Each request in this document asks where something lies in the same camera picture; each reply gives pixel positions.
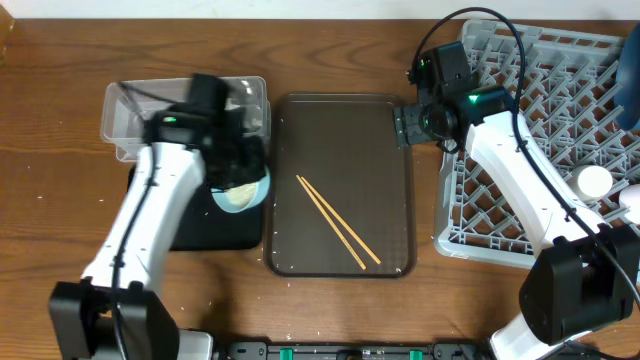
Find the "wooden chopstick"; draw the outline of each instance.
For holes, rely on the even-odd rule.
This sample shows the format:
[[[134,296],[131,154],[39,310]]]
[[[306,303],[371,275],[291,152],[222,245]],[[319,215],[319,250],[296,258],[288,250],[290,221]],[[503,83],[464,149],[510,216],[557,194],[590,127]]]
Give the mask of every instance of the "wooden chopstick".
[[[347,225],[347,223],[342,219],[342,217],[340,215],[338,215],[338,213],[331,207],[331,205],[329,205],[329,203],[322,197],[322,195],[320,195],[316,189],[311,186],[311,184],[309,184],[309,182],[307,181],[307,179],[304,178],[304,176],[302,177],[302,181],[304,181],[305,184],[307,184],[307,186],[309,187],[309,189],[311,189],[311,192],[313,192],[313,194],[316,196],[316,198],[318,198],[318,200],[320,200],[320,202],[322,203],[322,205],[324,205],[324,207],[326,207],[327,209],[329,209],[329,212],[331,212],[331,214],[338,219],[338,221],[340,222],[340,224],[342,224],[342,226],[344,226],[345,229],[347,229],[347,231],[349,232],[349,234],[351,234],[351,236],[353,236],[354,239],[356,239],[356,241],[358,242],[358,244],[360,244],[360,246],[362,246],[362,248],[367,252],[367,254],[369,254],[369,256],[371,256],[371,258],[373,258],[373,260],[380,265],[381,261],[380,259],[378,259],[378,257],[376,256],[376,254],[373,253],[373,251],[371,251],[371,249],[369,249],[369,247],[367,246],[367,244],[364,243],[364,241],[362,241],[362,239],[360,239],[360,236],[358,236],[358,234],[356,234],[355,231],[353,231],[353,229],[351,229],[351,227],[349,225]]]
[[[353,248],[351,247],[351,245],[349,245],[349,243],[347,242],[347,239],[344,238],[344,235],[342,235],[342,233],[340,232],[340,229],[338,229],[338,227],[336,226],[336,224],[333,222],[333,220],[331,220],[331,218],[329,217],[329,215],[327,214],[326,211],[324,211],[324,209],[322,208],[322,205],[320,205],[320,203],[318,202],[318,200],[316,200],[315,196],[313,196],[313,194],[311,193],[311,190],[309,190],[309,188],[307,187],[307,185],[304,183],[304,181],[302,181],[302,179],[300,178],[300,176],[296,175],[296,178],[298,178],[298,181],[300,181],[300,185],[302,185],[302,187],[304,188],[304,190],[307,192],[307,194],[309,195],[309,197],[311,198],[311,200],[313,200],[313,203],[316,205],[316,207],[318,208],[318,210],[320,210],[320,212],[322,213],[322,215],[324,215],[324,218],[327,220],[327,222],[329,223],[329,225],[331,225],[331,227],[333,228],[333,231],[336,232],[336,234],[338,235],[338,237],[340,238],[340,240],[342,240],[342,243],[344,244],[344,246],[347,247],[347,250],[349,250],[349,252],[351,253],[351,255],[353,256],[354,259],[356,259],[356,262],[358,263],[358,265],[360,265],[360,267],[362,268],[362,270],[366,270],[367,266],[362,262],[362,259],[360,259],[360,257],[358,256],[358,254],[356,254],[355,250],[353,250]]]

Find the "gray dish rack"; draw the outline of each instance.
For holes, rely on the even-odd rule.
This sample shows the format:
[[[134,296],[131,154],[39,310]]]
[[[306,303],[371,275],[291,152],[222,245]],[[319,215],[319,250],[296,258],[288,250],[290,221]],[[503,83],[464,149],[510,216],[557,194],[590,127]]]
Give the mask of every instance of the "gray dish rack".
[[[607,168],[613,188],[591,208],[613,225],[628,223],[617,198],[626,186],[640,183],[640,136],[615,123],[624,111],[613,103],[621,89],[615,72],[624,39],[527,25],[516,29],[527,52],[521,110],[536,142],[565,180],[581,165]],[[483,85],[502,84],[515,94],[518,51],[504,24],[469,20],[460,40]],[[434,243],[441,254],[533,265],[533,250],[513,210],[468,154],[444,154],[438,180]]]

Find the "wood grain surface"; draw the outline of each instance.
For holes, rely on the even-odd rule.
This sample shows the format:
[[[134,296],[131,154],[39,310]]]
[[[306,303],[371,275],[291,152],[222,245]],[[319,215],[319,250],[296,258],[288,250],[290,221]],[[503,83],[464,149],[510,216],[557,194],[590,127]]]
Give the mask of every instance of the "wood grain surface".
[[[415,99],[405,70],[432,21],[19,20],[0,68],[0,358],[59,358],[47,312],[76,281],[123,200],[129,165],[100,140],[107,84],[192,72],[297,91]],[[627,35],[632,23],[534,22]],[[456,39],[443,26],[427,48]],[[434,146],[413,148],[418,264],[397,281],[286,279],[248,251],[173,253],[162,299],[181,327],[222,339],[424,343],[483,339],[519,311],[525,270],[447,258],[432,243]],[[635,354],[640,316],[586,341]]]
[[[7,10],[0,5],[0,66],[2,66],[4,53],[5,53],[5,41],[9,37],[9,33],[13,28],[13,17],[9,15]]]

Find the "black cable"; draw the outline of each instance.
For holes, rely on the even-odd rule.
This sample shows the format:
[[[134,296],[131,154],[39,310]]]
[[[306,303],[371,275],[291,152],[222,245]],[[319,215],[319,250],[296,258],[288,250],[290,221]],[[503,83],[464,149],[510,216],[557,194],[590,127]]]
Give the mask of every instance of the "black cable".
[[[130,90],[133,87],[126,85],[125,83],[119,82],[118,85],[124,91],[125,96],[129,99],[129,101],[134,104],[134,111],[138,113],[138,117],[141,120],[144,120],[142,117],[142,113],[140,111],[140,106],[131,96]],[[147,144],[149,146],[149,150],[151,151],[151,172],[149,177],[147,177],[145,188],[142,192],[142,196],[140,197],[140,201],[138,201],[138,205],[136,205],[133,214],[131,215],[131,219],[129,220],[129,224],[127,224],[127,228],[122,235],[122,240],[120,241],[120,245],[118,246],[118,252],[113,259],[113,273],[111,277],[111,314],[113,318],[113,328],[114,334],[116,337],[116,343],[118,345],[118,350],[120,351],[120,356],[122,356],[122,360],[129,360],[129,353],[127,351],[127,346],[124,341],[124,334],[122,332],[122,314],[120,313],[120,303],[118,301],[118,294],[120,291],[120,269],[124,265],[122,262],[122,257],[124,255],[124,249],[127,246],[127,240],[129,239],[129,235],[131,234],[131,230],[133,229],[133,225],[140,214],[140,210],[142,209],[142,205],[145,200],[149,196],[149,192],[151,190],[151,186],[153,186],[153,179],[155,179],[156,175],[156,153],[153,147],[153,144]]]
[[[605,354],[603,352],[598,351],[597,349],[592,348],[591,346],[587,346],[585,344],[581,344],[577,341],[567,341],[565,342],[565,345],[569,348],[572,348],[576,351],[581,351],[581,352],[585,352],[585,353],[590,353],[592,355],[595,356],[599,356],[604,360],[638,360],[640,359],[640,352],[632,357],[628,357],[628,358],[621,358],[621,357],[617,357],[617,356],[613,356],[613,355],[609,355],[609,354]]]
[[[513,37],[516,39],[516,44],[518,45],[518,50],[520,52],[520,76],[518,77],[518,85],[516,87],[516,94],[515,94],[514,101],[513,101],[513,109],[511,109],[511,112],[513,114],[512,127],[513,127],[513,132],[514,132],[514,135],[515,135],[515,139],[516,139],[516,143],[517,143],[518,149],[520,149],[520,151],[522,151],[522,154],[527,159],[527,162],[529,163],[529,165],[531,166],[533,171],[540,178],[540,180],[545,185],[545,187],[549,190],[549,192],[551,192],[551,194],[556,199],[556,201],[558,201],[558,203],[560,204],[562,209],[567,213],[567,216],[570,217],[573,221],[575,221],[575,223],[578,226],[580,226],[580,228],[587,234],[587,236],[589,236],[589,238],[596,244],[596,248],[599,251],[601,251],[602,254],[605,256],[605,258],[607,259],[607,261],[609,261],[609,263],[611,263],[611,265],[614,267],[616,272],[620,276],[622,276],[622,278],[624,279],[625,283],[627,284],[627,286],[631,290],[631,292],[633,294],[633,297],[634,297],[634,299],[636,301],[636,305],[638,306],[638,309],[640,310],[640,293],[638,292],[638,289],[636,288],[636,285],[631,281],[629,276],[627,276],[627,274],[624,271],[624,269],[620,266],[620,264],[615,259],[613,254],[611,254],[609,249],[607,249],[606,245],[596,236],[596,234],[593,232],[593,230],[591,230],[591,228],[584,221],[582,221],[582,219],[576,214],[576,209],[571,207],[571,205],[569,205],[565,201],[565,199],[562,197],[562,195],[560,195],[560,193],[555,189],[553,184],[551,184],[549,179],[547,179],[545,174],[542,172],[542,170],[540,169],[538,164],[533,159],[533,156],[531,156],[531,153],[529,152],[529,149],[527,148],[527,142],[522,139],[522,134],[520,134],[520,130],[518,128],[518,114],[520,112],[520,97],[522,95],[522,88],[524,87],[524,73],[525,73],[525,70],[526,70],[526,66],[525,66],[526,56],[525,56],[525,52],[524,52],[524,45],[522,44],[522,39],[520,38],[520,35],[518,34],[518,30],[516,30],[515,26],[507,18],[505,18],[503,15],[501,15],[500,13],[498,13],[496,11],[493,11],[491,9],[483,8],[483,7],[469,7],[469,8],[464,8],[464,9],[458,10],[456,12],[453,12],[453,13],[447,15],[446,17],[444,17],[442,20],[438,21],[431,28],[431,30],[429,30],[427,35],[425,35],[425,37],[422,39],[422,42],[420,42],[420,45],[418,46],[418,49],[416,50],[416,54],[413,57],[413,63],[411,64],[412,70],[414,72],[416,71],[417,65],[418,65],[418,59],[420,57],[420,53],[422,52],[422,48],[426,44],[426,42],[429,39],[429,37],[431,37],[431,35],[440,26],[442,26],[442,24],[444,24],[445,22],[451,20],[455,16],[458,16],[460,14],[467,13],[467,12],[473,12],[473,11],[484,12],[484,13],[493,15],[496,18],[498,18],[500,21],[502,21],[509,28],[509,30],[511,30],[511,33],[513,34]]]
[[[175,100],[171,100],[162,96],[158,96],[156,94],[152,94],[149,92],[146,92],[144,90],[138,89],[137,87],[128,84],[126,82],[120,81],[118,82],[118,86],[120,87],[120,89],[122,89],[125,94],[127,94],[126,96],[129,98],[129,101],[131,101],[132,103],[135,103],[137,106],[137,102],[133,99],[133,96],[131,96],[132,92],[138,93],[140,95],[146,96],[148,98],[154,99],[154,100],[158,100],[158,101],[162,101],[162,102],[166,102],[169,104],[178,104],[179,101],[175,101]]]

